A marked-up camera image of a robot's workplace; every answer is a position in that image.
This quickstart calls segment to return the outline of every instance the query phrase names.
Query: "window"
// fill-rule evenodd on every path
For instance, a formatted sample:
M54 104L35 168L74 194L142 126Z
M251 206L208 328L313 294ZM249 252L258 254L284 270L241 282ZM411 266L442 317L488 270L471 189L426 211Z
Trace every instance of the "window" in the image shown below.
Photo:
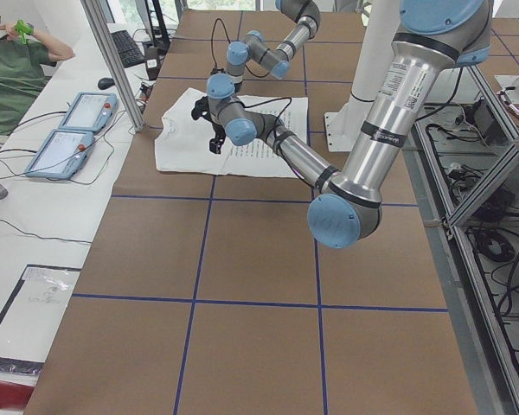
M175 1L180 0L160 0L167 25L178 23ZM108 0L108 3L115 22L141 22L135 0ZM256 10L256 0L187 0L187 5L194 10Z

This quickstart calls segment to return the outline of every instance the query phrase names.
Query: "white desk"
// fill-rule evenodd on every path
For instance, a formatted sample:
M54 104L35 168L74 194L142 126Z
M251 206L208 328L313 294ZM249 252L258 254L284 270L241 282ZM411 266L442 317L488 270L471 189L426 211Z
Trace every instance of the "white desk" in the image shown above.
M118 29L127 29L131 34L135 30L126 25L111 26L112 31ZM74 51L76 56L70 61L61 63L53 79L31 106L24 119L30 119L46 112L66 111L67 102L73 101L78 92L98 91L98 80L110 76L90 31L81 37L75 45ZM127 68L126 73L132 90L136 94L140 88L140 78L147 80L144 65ZM112 87L105 92L116 93L117 90ZM123 103L119 101L119 109L114 118L123 109ZM11 135L3 150L15 148L38 150L48 133L57 128L61 117L62 115L39 118L23 125ZM15 224L25 232L36 233L44 237L92 241L109 201L112 185L118 177L131 145L133 133L131 121L126 115L107 133L106 138L115 151L104 171L91 185L50 182L25 177L2 179L0 182L10 193L0 201L0 218ZM112 150L104 140L99 140L93 147L86 165L73 177L74 180L91 182L104 166ZM22 173L32 156L26 152L6 152L0 157L14 172ZM6 176L11 176L11 173L0 163L0 177ZM35 237L23 236L0 222L0 311L25 269L25 265L40 264L81 268L89 247L88 244L40 240ZM20 350L24 347L23 344L18 346ZM47 353L48 349L43 347L43 358ZM8 374L0 375L0 379L33 385L36 383L36 378L12 377Z

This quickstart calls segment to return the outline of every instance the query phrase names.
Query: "keyboard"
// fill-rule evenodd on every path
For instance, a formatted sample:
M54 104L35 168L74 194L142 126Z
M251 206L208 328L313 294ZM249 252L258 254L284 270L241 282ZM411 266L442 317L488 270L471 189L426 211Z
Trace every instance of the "keyboard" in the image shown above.
M135 40L126 30L112 33L113 43L118 50L123 67L134 67L144 62L144 56Z

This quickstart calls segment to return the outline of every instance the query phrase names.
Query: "grid of blue lines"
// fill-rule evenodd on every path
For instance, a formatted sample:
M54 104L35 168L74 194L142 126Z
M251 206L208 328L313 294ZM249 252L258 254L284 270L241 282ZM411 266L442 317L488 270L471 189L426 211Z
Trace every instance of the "grid of blue lines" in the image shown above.
M240 30L242 25L242 18L244 13L240 13L240 23L238 29L237 38L240 38ZM498 35L495 31L492 32L500 42L505 46L510 55L515 59L517 65L519 65L519 60L511 53L506 43L503 41L503 37L505 35ZM209 39L190 39L197 42L209 42ZM308 93L308 80L306 79L306 51L307 45L304 47L303 52L303 65L304 65L304 79L303 80L292 80L287 82L303 82L304 83L304 91L307 96ZM177 79L177 80L204 80L207 78L184 78L184 77L160 77L160 79ZM310 82L323 82L323 83L346 83L342 81L310 81ZM308 132L311 133L324 133L324 131L310 131L308 125ZM316 279L317 279L317 303L269 303L269 302L247 302L247 301L224 301L224 300L208 300L208 299L199 299L198 290L200 286L200 276L202 273L202 261L204 257L205 245L208 238L208 227L211 215L211 208L214 202L219 201L237 201L237 202L260 202L260 203L309 203L308 201L269 201L269 200L241 200L241 199L222 199L222 198L214 198L215 192L215 182L216 177L213 177L210 196L209 198L198 198L198 197L177 197L177 196L154 196L154 195L112 195L113 198L130 198L130 199L166 199L166 200L191 200L191 201L208 201L208 212L206 223L203 231L202 237L202 246L199 258L199 264L197 273L195 276L194 283L194 291L192 298L170 298L170 297L131 297L131 296L107 296L107 295L93 295L93 294L84 294L78 293L73 294L73 297L81 297L81 298L98 298L98 299L118 299L118 300L127 300L127 301L151 301L151 302L168 302L168 303L189 303L191 304L189 321L186 333L185 344L183 348L183 358L181 362L181 368L179 373L178 386L176 391L176 400L173 407L173 414L177 415L178 406L181 398L181 391L183 389L183 381L184 381L184 372L186 367L186 361L189 350L189 339L192 331L195 307L197 304L219 304L219 305L240 305L240 306L255 306L255 307L291 307L291 308L304 308L304 309L317 309L317 317L318 317L318 326L319 326L319 350L320 350L320 365L321 365L321 382L323 388L323 407L324 407L324 415L328 415L329 413L329 402L327 397L327 386L326 386L326 371L325 371L325 354L324 354L324 327L323 327L323 311L327 309L340 309L340 310L378 310L378 311L398 311L398 312L423 312L423 313L447 313L448 309L441 308L407 308L407 307L381 307L381 306L358 306L358 305L336 305L336 304L323 304L323 296L321 292L321 276L320 276L320 268L319 268L319 257L318 257L318 246L317 242L314 241L314 254L315 254L315 266L316 266ZM417 208L415 204L400 204L400 203L383 203L383 206L393 206L393 207L402 207L402 208Z

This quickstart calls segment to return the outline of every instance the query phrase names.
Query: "paper sheet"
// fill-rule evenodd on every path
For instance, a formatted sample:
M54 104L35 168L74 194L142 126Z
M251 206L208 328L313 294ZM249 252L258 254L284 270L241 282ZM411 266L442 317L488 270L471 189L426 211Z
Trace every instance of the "paper sheet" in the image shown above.
M212 125L203 118L190 116L195 102L205 93L193 88L187 91L162 116L163 132L156 139L156 168L159 171L241 175L254 177L296 177L285 161L260 140L237 147L227 137L221 154L209 151L209 140L215 136ZM258 104L272 98L242 95L245 105ZM279 115L287 99L254 107L250 111ZM307 135L307 98L292 98L280 117L285 127L305 142Z
M28 265L0 321L0 357L45 361L79 270Z

